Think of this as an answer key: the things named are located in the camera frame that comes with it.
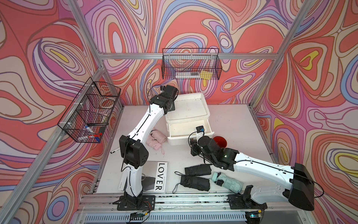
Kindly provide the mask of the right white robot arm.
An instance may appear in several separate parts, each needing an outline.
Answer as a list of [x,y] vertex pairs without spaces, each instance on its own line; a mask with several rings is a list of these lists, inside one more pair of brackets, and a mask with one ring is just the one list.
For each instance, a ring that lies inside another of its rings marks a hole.
[[294,166],[280,165],[250,157],[231,148],[221,148],[208,136],[188,138],[192,156],[221,170],[243,172],[271,181],[275,186],[260,187],[250,196],[257,204],[274,201],[289,202],[304,211],[315,209],[315,186],[308,169],[300,163]]

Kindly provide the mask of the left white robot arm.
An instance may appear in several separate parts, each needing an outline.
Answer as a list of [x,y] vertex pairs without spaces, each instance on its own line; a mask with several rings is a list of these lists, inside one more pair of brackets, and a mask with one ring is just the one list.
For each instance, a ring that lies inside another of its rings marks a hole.
[[161,87],[161,93],[150,99],[148,109],[136,127],[119,139],[123,158],[121,171],[127,174],[124,199],[132,204],[141,203],[143,195],[142,170],[149,157],[145,147],[147,138],[157,122],[168,112],[175,110],[174,102],[178,94],[178,89],[172,85]]

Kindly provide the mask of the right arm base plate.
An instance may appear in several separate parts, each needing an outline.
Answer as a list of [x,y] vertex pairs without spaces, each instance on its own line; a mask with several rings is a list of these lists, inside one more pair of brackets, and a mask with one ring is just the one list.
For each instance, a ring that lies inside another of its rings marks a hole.
[[227,196],[227,202],[231,210],[266,210],[266,203],[258,204],[252,199],[244,199],[242,195],[231,194]]

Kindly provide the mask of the black umbrella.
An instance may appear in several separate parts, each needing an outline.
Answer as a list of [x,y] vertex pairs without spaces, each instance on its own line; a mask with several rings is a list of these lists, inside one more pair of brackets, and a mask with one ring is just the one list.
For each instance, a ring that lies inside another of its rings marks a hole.
[[179,185],[186,188],[197,189],[199,191],[209,192],[210,190],[210,181],[206,178],[184,175],[178,171],[175,171],[175,174],[180,176],[180,182],[175,185],[172,191],[173,194],[177,192]]
[[185,175],[188,176],[211,175],[211,172],[212,170],[209,164],[200,164],[200,165],[185,168]]

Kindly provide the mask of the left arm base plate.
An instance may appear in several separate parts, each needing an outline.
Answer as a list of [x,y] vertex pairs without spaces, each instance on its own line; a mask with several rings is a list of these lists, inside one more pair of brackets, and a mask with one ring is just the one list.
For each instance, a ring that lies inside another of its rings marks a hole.
[[132,197],[130,195],[120,196],[116,201],[118,211],[152,211],[155,209],[155,195],[144,195]]

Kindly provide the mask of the white three-drawer cabinet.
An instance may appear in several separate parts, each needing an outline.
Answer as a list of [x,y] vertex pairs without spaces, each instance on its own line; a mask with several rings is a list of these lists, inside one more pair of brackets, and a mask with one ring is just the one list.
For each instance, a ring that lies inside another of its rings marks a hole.
[[168,112],[166,117],[168,143],[171,146],[187,144],[190,134],[199,126],[204,127],[205,135],[213,137],[209,124],[210,111],[203,93],[181,94],[174,101],[175,110]]

